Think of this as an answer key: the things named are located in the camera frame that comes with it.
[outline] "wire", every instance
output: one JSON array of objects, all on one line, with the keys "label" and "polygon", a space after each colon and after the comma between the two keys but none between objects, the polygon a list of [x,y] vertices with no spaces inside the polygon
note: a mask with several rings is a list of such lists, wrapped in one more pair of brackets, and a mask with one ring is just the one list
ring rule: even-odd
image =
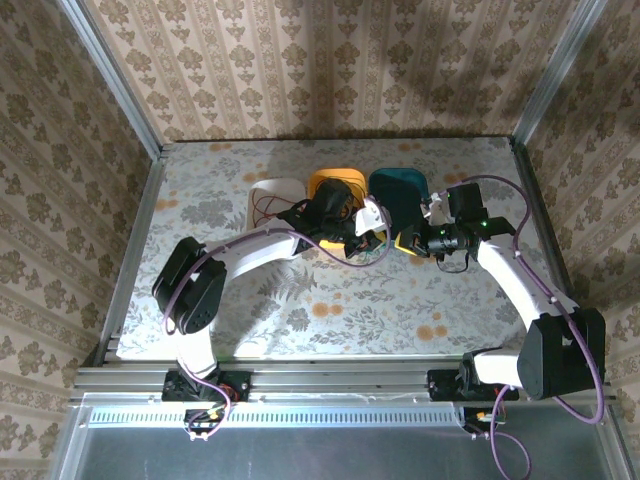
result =
[{"label": "wire", "polygon": [[240,394],[232,386],[227,385],[226,383],[221,383],[218,386],[227,392],[229,398],[234,402],[238,402],[240,400]]},{"label": "wire", "polygon": [[[235,247],[237,245],[240,245],[240,244],[242,244],[244,242],[247,242],[249,240],[253,240],[253,239],[264,237],[264,236],[269,236],[269,235],[272,235],[274,233],[275,234],[284,233],[284,234],[290,235],[291,237],[298,238],[299,240],[303,240],[303,241],[307,242],[308,244],[310,244],[311,246],[320,249],[329,258],[331,258],[335,262],[338,262],[339,264],[344,265],[346,267],[361,269],[361,268],[372,267],[372,266],[377,265],[378,263],[382,262],[385,259],[385,257],[389,254],[389,250],[391,250],[391,241],[390,241],[390,239],[391,239],[391,226],[390,226],[390,222],[389,222],[389,219],[387,218],[387,215],[386,215],[385,211],[378,204],[378,202],[375,199],[373,199],[373,197],[368,197],[368,199],[371,200],[371,203],[373,203],[378,208],[378,210],[380,211],[380,214],[382,215],[382,220],[384,222],[385,231],[386,231],[386,234],[387,234],[386,247],[382,251],[380,256],[378,256],[378,258],[374,259],[371,262],[364,263],[364,264],[349,263],[349,262],[347,262],[345,260],[342,260],[341,258],[336,257],[330,251],[328,251],[327,249],[321,247],[317,242],[315,242],[310,237],[304,235],[303,233],[296,232],[295,230],[292,230],[290,228],[282,228],[282,227],[266,228],[264,230],[259,230],[257,232],[250,232],[250,233],[248,233],[248,234],[246,234],[244,236],[241,236],[241,237],[238,237],[238,238],[235,238],[235,239],[229,241],[225,245],[219,245],[218,247],[214,248],[210,252],[207,252],[202,257],[200,257],[198,260],[196,260],[194,262],[194,264],[191,266],[191,268],[189,270],[187,270],[187,273],[185,273],[184,277],[182,277],[182,279],[180,280],[180,282],[176,286],[175,290],[173,291],[173,294],[171,295],[171,298],[169,299],[169,303],[167,303],[167,306],[165,308],[164,315],[163,315],[163,318],[162,318],[162,325],[163,325],[165,333],[167,335],[169,335],[169,336],[173,335],[176,332],[178,322],[180,322],[182,324],[183,322],[186,321],[186,318],[184,318],[184,317],[179,319],[177,322],[175,322],[176,326],[173,328],[173,330],[169,330],[169,316],[171,315],[171,312],[173,311],[173,307],[175,306],[176,301],[178,300],[178,297],[180,296],[180,293],[184,289],[184,287],[187,284],[187,282],[191,279],[191,275],[193,275],[210,258],[214,257],[215,255],[220,254],[223,251],[226,251],[226,250],[231,249],[231,248],[233,248],[233,247]],[[305,201],[303,200],[303,201],[300,201],[300,202],[296,203],[292,208],[299,208],[300,206],[302,206],[304,204],[305,204]]]},{"label": "wire", "polygon": [[[496,397],[500,394],[500,390],[498,390],[497,388],[493,389],[494,392],[496,392]],[[500,408],[502,409],[502,415],[504,417],[504,421],[507,421],[507,407],[504,404],[504,400],[502,400],[500,402]]]},{"label": "wire", "polygon": [[446,270],[442,268],[442,264],[440,263],[440,260],[437,257],[436,257],[436,265],[438,266],[438,269],[444,273],[453,273],[453,274],[464,273],[469,269],[469,252],[467,252],[466,255],[464,256],[464,268],[461,270]]},{"label": "wire", "polygon": [[[224,399],[224,416],[222,417],[222,420],[220,420],[215,427],[213,427],[210,431],[203,433],[202,434],[202,439],[203,440],[209,440],[209,438],[214,435],[218,430],[220,430],[220,427],[222,427],[222,425],[229,419],[229,415],[231,414],[231,399],[229,398],[229,395],[227,395],[227,393],[220,388],[218,385],[214,385],[213,383],[209,383],[206,380],[202,380],[201,378],[198,378],[195,376],[195,374],[189,370],[189,368],[185,365],[185,362],[182,358],[178,358],[178,363],[180,363],[180,366],[182,367],[182,369],[184,370],[184,372],[187,374],[187,376],[193,380],[196,383],[199,383],[200,385],[203,385],[205,387],[211,388],[213,390],[215,390],[216,392],[218,392],[222,398]],[[194,415],[194,417],[191,417],[191,419],[189,419],[189,423],[188,423],[188,429],[189,431],[191,430],[191,427],[193,426],[194,422],[196,421],[196,418],[199,418],[201,416],[201,414],[197,414]]]},{"label": "wire", "polygon": [[199,410],[191,415],[189,421],[187,422],[187,427],[184,429],[184,431],[187,432],[189,436],[192,436],[192,434],[194,433],[193,424],[199,420],[204,420],[205,418],[207,418],[209,416],[207,412],[208,410]]},{"label": "wire", "polygon": [[531,476],[531,469],[532,469],[531,456],[529,455],[527,448],[524,446],[524,444],[520,440],[518,440],[513,435],[510,435],[504,432],[496,432],[495,419],[496,419],[496,415],[498,414],[498,405],[500,405],[500,403],[502,402],[502,398],[510,389],[511,387],[509,385],[505,385],[504,387],[502,387],[502,390],[500,390],[500,393],[498,394],[498,397],[496,398],[496,401],[493,404],[493,409],[491,410],[491,423],[489,424],[490,425],[489,441],[491,442],[491,453],[493,454],[493,460],[496,463],[496,467],[498,467],[498,470],[500,470],[500,473],[502,474],[502,476],[507,480],[509,480],[511,477],[507,475],[507,473],[504,471],[504,468],[502,467],[502,464],[500,463],[500,458],[498,457],[498,450],[496,448],[496,437],[508,438],[513,443],[515,443],[518,447],[520,447],[520,450],[522,450],[522,453],[524,454],[525,460],[527,462],[527,472],[525,473],[524,477],[522,477],[524,480]]},{"label": "wire", "polygon": [[[520,266],[527,273],[527,275],[529,275],[529,277],[533,280],[533,282],[540,288],[540,290],[542,290],[544,292],[544,294],[548,297],[549,302],[551,302],[558,309],[560,314],[563,316],[563,318],[567,322],[567,325],[569,326],[569,330],[571,330],[571,333],[575,337],[576,342],[578,343],[578,346],[580,347],[580,350],[582,351],[582,354],[584,355],[584,358],[585,358],[585,360],[587,362],[587,365],[589,366],[589,370],[590,370],[591,376],[593,378],[594,387],[596,389],[596,396],[597,396],[598,406],[596,408],[596,413],[594,414],[594,416],[589,418],[589,417],[586,417],[586,416],[582,415],[581,413],[579,413],[577,410],[575,410],[572,406],[570,406],[561,397],[554,397],[554,400],[559,405],[561,405],[567,412],[569,412],[571,415],[576,417],[578,420],[581,420],[584,423],[587,423],[587,424],[590,424],[590,425],[595,425],[597,423],[600,423],[602,421],[602,418],[604,417],[604,387],[602,385],[602,382],[600,381],[598,367],[597,367],[597,365],[595,363],[595,360],[593,359],[593,355],[591,355],[591,352],[589,351],[589,348],[587,347],[587,344],[586,344],[584,338],[582,337],[580,331],[578,330],[577,325],[575,324],[575,322],[573,321],[573,319],[569,315],[569,312],[567,312],[567,310],[564,308],[564,306],[558,301],[558,299],[555,297],[555,295],[553,294],[551,289],[549,287],[547,287],[547,285],[544,283],[544,281],[536,274],[535,271],[533,271],[531,266],[524,259],[524,256],[521,254],[520,248],[518,246],[518,242],[519,242],[519,239],[520,239],[520,234],[522,233],[522,230],[523,230],[525,224],[527,223],[527,221],[529,220],[529,217],[531,216],[531,204],[529,202],[529,197],[527,196],[525,191],[519,185],[517,185],[516,183],[512,182],[509,179],[506,179],[504,177],[500,177],[498,175],[472,175],[470,177],[465,178],[464,180],[461,180],[460,182],[456,183],[455,185],[453,185],[452,187],[449,187],[449,188],[453,188],[453,187],[456,187],[458,185],[462,185],[463,183],[471,182],[473,180],[480,180],[480,179],[497,180],[499,182],[506,183],[507,185],[511,186],[514,190],[516,190],[520,194],[520,196],[523,198],[524,203],[526,205],[526,212],[524,214],[524,217],[520,221],[520,224],[516,228],[516,232],[513,235],[513,243],[512,243],[516,261],[520,264]],[[441,192],[440,195],[443,196],[446,193],[447,193],[447,191],[445,190],[445,191]],[[528,468],[528,471],[527,471],[527,476],[525,476],[524,478],[528,478],[528,475],[530,474],[530,470],[531,470],[530,469],[531,461],[529,459],[528,453],[527,453],[524,445],[517,438],[515,438],[515,437],[513,437],[513,436],[511,436],[509,434],[502,433],[502,432],[497,432],[496,433],[496,431],[495,431],[497,407],[498,407],[498,404],[501,403],[502,397],[504,396],[504,394],[506,393],[506,391],[509,388],[510,387],[507,386],[507,385],[505,385],[505,387],[502,388],[502,390],[500,391],[500,394],[496,398],[496,402],[493,405],[493,415],[492,415],[492,418],[491,418],[491,424],[490,424],[491,425],[491,429],[490,429],[490,435],[489,435],[490,440],[491,440],[491,450],[492,450],[492,453],[493,453],[493,459],[495,460],[496,466],[500,470],[500,473],[502,473],[502,475],[505,478],[508,479],[509,477],[504,472],[504,470],[502,468],[502,465],[500,464],[500,460],[498,459],[498,455],[497,455],[496,448],[495,448],[495,436],[496,435],[497,436],[506,436],[507,438],[510,438],[513,442],[515,442],[520,447],[520,449],[525,453],[525,456],[527,457],[527,464],[529,465],[529,468]]]},{"label": "wire", "polygon": [[[268,213],[269,207],[271,206],[271,204],[273,203],[274,200],[280,200],[281,202],[285,202],[288,203],[289,205],[293,205],[294,202],[292,202],[291,200],[287,200],[286,198],[282,198],[279,197],[278,195],[265,195],[264,197],[260,197],[257,201],[256,201],[256,189],[251,191],[251,204],[253,205],[253,212],[251,212],[252,215],[252,220],[253,220],[253,226],[258,227],[258,223],[264,219],[270,219],[271,217],[273,217],[274,215],[276,215],[275,213]],[[258,208],[258,205],[260,204],[260,202],[262,200],[264,200],[265,198],[269,198],[269,203],[267,204],[267,206],[264,208],[264,210],[260,210]],[[255,214],[256,212],[261,213],[262,217],[260,217],[258,220],[255,219]]]}]

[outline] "floral wallpaper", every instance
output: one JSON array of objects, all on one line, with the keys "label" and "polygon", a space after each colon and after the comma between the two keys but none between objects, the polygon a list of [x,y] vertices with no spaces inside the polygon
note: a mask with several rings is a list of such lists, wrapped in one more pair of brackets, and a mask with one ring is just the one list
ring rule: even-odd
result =
[{"label": "floral wallpaper", "polygon": [[[118,344],[123,360],[173,360],[174,345],[161,328],[151,290],[164,262],[185,236],[200,242],[245,230],[250,189],[260,179],[288,177],[305,185],[316,170],[351,167],[366,178],[378,168],[421,171],[430,191],[442,191],[479,173],[519,182],[506,138],[286,140],[192,142],[174,145],[151,220],[133,296]],[[525,204],[510,187],[481,184],[492,215],[517,225]],[[267,202],[256,204],[268,210]],[[546,265],[532,222],[523,250]],[[370,262],[377,253],[354,262]],[[444,269],[457,270],[464,255]],[[466,273],[441,272],[393,249],[380,265],[355,270],[309,250],[271,262],[231,282],[212,327],[222,358],[314,358],[319,355],[453,354],[521,341],[524,324],[495,280],[471,262]]]},{"label": "floral wallpaper", "polygon": [[577,0],[84,0],[159,138],[510,135]]},{"label": "floral wallpaper", "polygon": [[43,478],[149,158],[55,2],[0,1],[0,478]]},{"label": "floral wallpaper", "polygon": [[640,3],[609,2],[528,143],[576,295],[640,453]]}]

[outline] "patterned wallpaper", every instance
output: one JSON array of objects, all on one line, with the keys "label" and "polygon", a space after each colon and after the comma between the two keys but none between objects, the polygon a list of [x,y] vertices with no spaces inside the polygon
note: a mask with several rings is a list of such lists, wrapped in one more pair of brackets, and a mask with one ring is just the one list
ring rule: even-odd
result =
[{"label": "patterned wallpaper", "polygon": [[640,2],[610,1],[528,144],[576,293],[640,453]]},{"label": "patterned wallpaper", "polygon": [[41,478],[149,159],[55,2],[0,1],[0,478]]},{"label": "patterned wallpaper", "polygon": [[165,142],[512,133],[577,0],[84,0]]}]

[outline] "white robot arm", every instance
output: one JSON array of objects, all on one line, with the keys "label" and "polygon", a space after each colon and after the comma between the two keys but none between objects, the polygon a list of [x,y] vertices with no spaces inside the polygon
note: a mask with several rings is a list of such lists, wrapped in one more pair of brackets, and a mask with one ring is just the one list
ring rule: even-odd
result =
[{"label": "white robot arm", "polygon": [[[235,277],[267,262],[292,258],[310,248],[311,245],[300,239],[305,235],[315,241],[342,241],[347,256],[379,244],[373,231],[384,226],[384,214],[371,202],[349,222],[331,221],[343,208],[341,201],[335,201],[341,192],[344,193],[340,185],[328,183],[325,191],[308,201],[304,210],[294,206],[264,226],[233,239],[206,247],[193,238],[178,244],[156,281],[153,294],[165,318],[169,317],[174,324],[173,338],[183,368],[198,378],[205,378],[216,369],[206,327],[217,315],[224,286]],[[430,225],[425,221],[409,227],[400,232],[396,246],[421,256],[434,255],[438,260],[445,254],[466,251],[502,287],[527,329],[520,352],[495,348],[465,354],[456,395],[475,399],[479,391],[487,391],[487,386],[495,384],[523,388],[534,399],[593,388],[590,370],[557,304],[567,310],[586,338],[601,380],[604,375],[602,316],[594,309],[580,309],[555,287],[551,292],[557,302],[549,301],[549,292],[535,281],[542,276],[537,272],[532,276],[531,271],[526,270],[531,267],[523,266],[514,254],[513,227],[504,218],[488,217],[477,184],[452,188],[448,197],[455,218],[453,223]],[[191,268],[191,273],[198,273],[198,278],[188,280],[184,289],[178,289],[178,281],[191,275],[189,268],[194,262],[200,262],[197,269]]]},{"label": "white robot arm", "polygon": [[365,198],[363,208],[352,215],[345,208],[350,195],[345,183],[329,179],[313,199],[258,228],[207,245],[192,237],[178,243],[153,286],[153,296],[171,327],[167,333],[186,372],[202,379],[216,369],[207,327],[217,318],[225,285],[234,278],[265,263],[293,258],[321,240],[343,243],[347,258],[380,245],[374,232],[388,230],[385,213]]}]

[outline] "black bracket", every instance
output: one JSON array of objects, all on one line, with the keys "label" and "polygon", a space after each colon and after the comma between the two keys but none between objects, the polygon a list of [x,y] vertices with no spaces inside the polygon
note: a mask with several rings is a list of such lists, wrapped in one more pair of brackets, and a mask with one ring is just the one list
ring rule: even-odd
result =
[{"label": "black bracket", "polygon": [[[356,236],[354,212],[349,207],[353,199],[349,185],[337,178],[327,178],[318,185],[312,199],[293,205],[277,217],[317,243],[322,240],[343,243],[345,256],[351,258],[360,252],[372,252],[382,243],[371,231]],[[309,248],[309,243],[300,240],[295,253]]]},{"label": "black bracket", "polygon": [[[203,379],[213,385],[226,385],[235,392],[234,402],[246,402],[251,392],[251,372],[236,370],[214,370]],[[169,370],[164,377],[162,388],[163,402],[222,402],[224,399],[217,391],[206,387],[179,369]]]},{"label": "black bracket", "polygon": [[[504,385],[500,384],[467,384],[460,375],[460,370],[429,370],[427,387],[429,396],[434,402],[495,402],[498,392]],[[517,390],[508,391],[505,401],[520,398]]]},{"label": "black bracket", "polygon": [[216,424],[220,423],[224,415],[221,410],[186,410],[182,420],[184,428],[188,428],[195,437],[202,437],[202,435],[206,435],[213,430]]}]

